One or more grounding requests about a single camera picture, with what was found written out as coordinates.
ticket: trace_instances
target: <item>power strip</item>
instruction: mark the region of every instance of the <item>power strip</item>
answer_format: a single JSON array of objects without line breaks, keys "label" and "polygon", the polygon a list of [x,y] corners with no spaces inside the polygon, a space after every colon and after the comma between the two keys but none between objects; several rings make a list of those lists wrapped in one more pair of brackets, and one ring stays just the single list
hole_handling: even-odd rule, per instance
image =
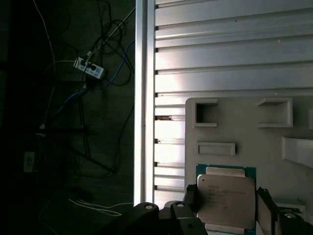
[{"label": "power strip", "polygon": [[81,57],[78,57],[73,65],[75,68],[85,72],[86,74],[89,74],[95,78],[100,79],[104,69],[100,66],[97,66],[92,63],[88,63],[88,67],[86,68],[86,63],[84,63],[84,59]]}]

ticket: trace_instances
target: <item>white cable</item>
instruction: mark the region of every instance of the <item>white cable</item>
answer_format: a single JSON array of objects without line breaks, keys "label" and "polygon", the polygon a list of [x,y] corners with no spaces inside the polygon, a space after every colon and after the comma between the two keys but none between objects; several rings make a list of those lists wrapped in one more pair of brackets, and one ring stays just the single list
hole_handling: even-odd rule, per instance
[{"label": "white cable", "polygon": [[53,228],[51,228],[49,225],[47,225],[46,223],[44,223],[41,220],[41,217],[43,215],[43,213],[45,212],[45,210],[47,209],[47,207],[49,206],[50,202],[53,200],[54,198],[51,198],[49,201],[47,201],[47,203],[45,204],[44,208],[41,210],[41,212],[39,213],[38,216],[38,220],[41,222],[41,224],[45,225],[47,228],[49,228],[55,235],[59,235]]},{"label": "white cable", "polygon": [[91,210],[94,210],[94,211],[98,211],[98,212],[107,214],[107,215],[109,215],[109,216],[121,216],[121,215],[122,215],[122,214],[120,214],[120,213],[118,213],[118,212],[116,212],[116,211],[109,211],[109,210],[104,210],[104,209],[96,209],[96,208],[94,208],[94,207],[88,207],[88,206],[79,204],[79,203],[74,202],[74,201],[72,201],[72,200],[70,200],[70,199],[69,199],[69,201],[72,202],[72,203],[74,203],[74,204],[76,204],[76,205],[78,205],[78,206],[85,207],[85,208],[88,208],[88,209],[91,209]]},{"label": "white cable", "polygon": [[98,204],[93,204],[93,203],[88,203],[88,202],[85,202],[83,200],[79,200],[81,203],[84,203],[85,205],[92,205],[92,206],[97,206],[97,207],[102,207],[102,208],[106,208],[106,209],[110,209],[110,208],[113,208],[113,207],[117,207],[117,206],[122,206],[122,205],[132,205],[133,203],[132,202],[129,202],[129,203],[119,203],[119,204],[116,204],[116,205],[113,205],[113,206],[110,206],[110,207],[105,207],[105,206],[101,206],[101,205],[98,205]]},{"label": "white cable", "polygon": [[54,66],[54,65],[57,64],[57,63],[60,63],[60,62],[72,62],[72,63],[74,63],[75,61],[76,61],[76,60],[58,60],[58,61],[54,62],[52,65],[49,65],[49,66],[44,70],[44,73],[46,73],[49,68],[51,68],[52,66]]},{"label": "white cable", "polygon": [[57,72],[57,69],[56,69],[56,67],[55,67],[55,57],[54,57],[54,52],[53,52],[53,48],[52,48],[52,43],[51,43],[50,38],[49,38],[49,34],[48,34],[47,27],[46,27],[46,25],[45,25],[45,20],[44,20],[44,18],[43,18],[43,16],[42,16],[42,14],[40,13],[40,11],[39,11],[39,9],[38,9],[38,7],[37,7],[35,0],[33,0],[33,2],[34,2],[34,5],[35,5],[35,7],[36,7],[36,9],[37,9],[37,11],[38,11],[38,13],[39,13],[39,15],[40,15],[41,19],[43,20],[43,23],[44,23],[45,33],[46,33],[46,35],[47,35],[47,38],[48,38],[48,41],[49,41],[49,44],[50,44],[51,53],[52,53],[53,65],[54,65],[54,72],[56,73],[56,72]]}]

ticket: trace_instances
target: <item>dark background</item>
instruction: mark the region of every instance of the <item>dark background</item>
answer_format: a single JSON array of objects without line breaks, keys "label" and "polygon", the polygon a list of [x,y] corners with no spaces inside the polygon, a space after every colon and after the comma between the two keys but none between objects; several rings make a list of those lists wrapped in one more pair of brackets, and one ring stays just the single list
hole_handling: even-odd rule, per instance
[{"label": "dark background", "polygon": [[[52,56],[42,19],[32,0],[13,0],[11,6],[8,2],[1,1],[0,58],[5,66],[0,71],[0,108],[4,109],[1,156],[3,176],[8,182],[7,193],[3,196],[9,201],[9,234],[54,234],[39,220],[45,206],[41,220],[58,234],[92,234],[114,217],[72,204],[68,198],[75,199],[75,195],[79,198],[82,194],[72,193],[70,189],[81,189],[86,200],[103,206],[133,201],[134,117],[131,115],[121,139],[116,174],[107,175],[104,169],[55,143],[55,140],[62,140],[84,152],[82,135],[67,133],[47,134],[41,150],[47,161],[38,165],[38,172],[23,173],[24,152],[37,153],[40,147],[36,135],[22,130],[39,127],[43,122],[54,79],[56,87],[49,117],[77,91],[82,72],[73,70],[73,63],[58,63],[57,75],[54,75],[53,67],[43,74],[52,64]],[[112,18],[119,20],[123,20],[135,6],[135,0],[109,2]],[[75,60],[76,52],[67,44],[85,56],[100,36],[96,0],[36,0],[36,4],[45,19],[56,61]],[[133,13],[127,20],[127,32],[122,40],[124,47],[134,40],[134,30]],[[134,66],[134,45],[128,56]],[[120,62],[118,55],[103,57],[102,66],[108,71],[109,78]],[[116,83],[125,81],[128,74],[124,66],[115,79]],[[119,133],[134,103],[134,77],[126,86],[109,85],[106,89],[88,93],[83,103],[91,156],[112,166]],[[53,124],[53,127],[60,128],[79,126],[77,103]],[[116,210],[122,213],[131,207],[126,205]]]}]

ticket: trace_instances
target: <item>gray plastic tray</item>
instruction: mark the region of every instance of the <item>gray plastic tray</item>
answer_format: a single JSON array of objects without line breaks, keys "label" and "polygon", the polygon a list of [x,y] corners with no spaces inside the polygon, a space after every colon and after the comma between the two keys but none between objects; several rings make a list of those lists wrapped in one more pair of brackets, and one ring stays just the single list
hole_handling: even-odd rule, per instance
[{"label": "gray plastic tray", "polygon": [[[258,106],[264,98],[281,98],[281,104]],[[256,167],[257,188],[275,198],[303,200],[312,213],[313,169],[282,159],[282,137],[313,139],[312,109],[312,96],[188,99],[185,186],[196,183],[196,164]]]}]

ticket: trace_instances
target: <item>silver metal panel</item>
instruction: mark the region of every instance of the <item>silver metal panel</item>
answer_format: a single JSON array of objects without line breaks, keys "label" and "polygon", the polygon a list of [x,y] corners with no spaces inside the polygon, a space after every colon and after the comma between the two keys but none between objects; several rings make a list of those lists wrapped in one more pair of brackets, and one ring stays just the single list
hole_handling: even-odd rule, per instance
[{"label": "silver metal panel", "polygon": [[[162,208],[183,198],[184,188],[178,188],[183,178],[171,174],[184,164],[188,98],[313,94],[313,1],[138,2],[148,4],[149,25],[141,83],[147,96],[144,146],[135,141],[135,153],[143,148],[145,175],[141,188],[135,183],[135,191],[143,193],[134,198],[154,200]],[[170,120],[155,121],[155,116]]]},{"label": "silver metal panel", "polygon": [[135,107],[134,107],[134,206],[144,201],[144,108],[146,4],[136,1]]},{"label": "silver metal panel", "polygon": [[216,0],[156,10],[156,26],[313,7],[311,0]]},{"label": "silver metal panel", "polygon": [[156,106],[185,106],[186,100],[193,97],[228,97],[228,96],[294,96],[294,95],[312,95],[313,89],[284,89],[284,90],[253,90],[253,91],[208,91],[207,92],[184,92],[184,93],[159,93],[156,98]]},{"label": "silver metal panel", "polygon": [[156,75],[156,92],[254,90],[313,87],[313,65],[251,67],[236,70]]},{"label": "silver metal panel", "polygon": [[145,202],[154,201],[155,1],[147,1],[147,71],[145,133]]},{"label": "silver metal panel", "polygon": [[313,32],[312,23],[313,9],[178,24],[156,31],[156,48],[307,35]]},{"label": "silver metal panel", "polygon": [[168,201],[182,201],[183,198],[183,192],[155,191],[155,203],[159,206],[160,209],[162,209],[165,203]]},{"label": "silver metal panel", "polygon": [[184,1],[184,0],[156,0],[156,4],[164,4],[164,3],[171,3],[171,2],[177,2],[177,1]]},{"label": "silver metal panel", "polygon": [[155,167],[155,175],[184,177],[185,169],[171,167]]},{"label": "silver metal panel", "polygon": [[156,48],[162,47],[176,47],[187,45],[200,45],[208,43],[221,43],[241,40],[254,40],[254,39],[266,39],[266,38],[278,38],[297,35],[310,35],[312,34],[312,26],[295,26],[293,28],[286,29],[269,29],[261,32],[255,32],[254,34],[246,34],[246,32],[229,33],[226,35],[209,35],[198,37],[186,37],[177,39],[167,39],[156,41]]},{"label": "silver metal panel", "polygon": [[157,107],[155,116],[185,116],[185,108],[184,107]]},{"label": "silver metal panel", "polygon": [[159,50],[156,70],[310,61],[312,44],[313,37],[299,37]]},{"label": "silver metal panel", "polygon": [[155,161],[159,163],[185,163],[185,145],[155,144]]},{"label": "silver metal panel", "polygon": [[184,188],[184,178],[182,177],[164,177],[164,176],[156,176],[155,177],[155,185],[156,186],[166,186],[166,187],[176,187],[176,188]]},{"label": "silver metal panel", "polygon": [[155,121],[156,139],[184,139],[184,121]]}]

